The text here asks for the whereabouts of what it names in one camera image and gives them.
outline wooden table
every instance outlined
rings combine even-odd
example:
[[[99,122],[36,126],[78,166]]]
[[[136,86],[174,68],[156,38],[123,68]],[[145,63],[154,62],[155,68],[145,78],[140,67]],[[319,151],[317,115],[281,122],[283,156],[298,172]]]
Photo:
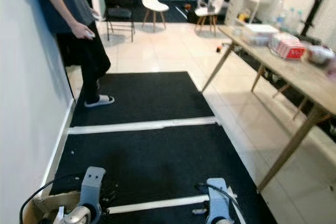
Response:
[[[253,58],[260,62],[260,67],[257,77],[253,83],[251,92],[253,92],[260,76],[264,73],[265,67],[284,78],[291,86],[301,91],[314,106],[304,121],[302,126],[296,131],[287,146],[279,155],[267,175],[257,186],[261,192],[270,180],[281,169],[283,164],[298,148],[302,140],[309,133],[311,128],[319,121],[326,113],[336,115],[336,82],[327,78],[326,74],[317,67],[301,61],[289,61],[273,55],[267,47],[251,47],[241,40],[239,36],[233,34],[234,27],[222,26],[219,30],[228,36],[232,43],[224,53],[219,63],[215,67],[213,73],[204,85],[202,92],[210,84],[212,79],[221,69],[225,60],[232,52],[235,46],[241,46]]]

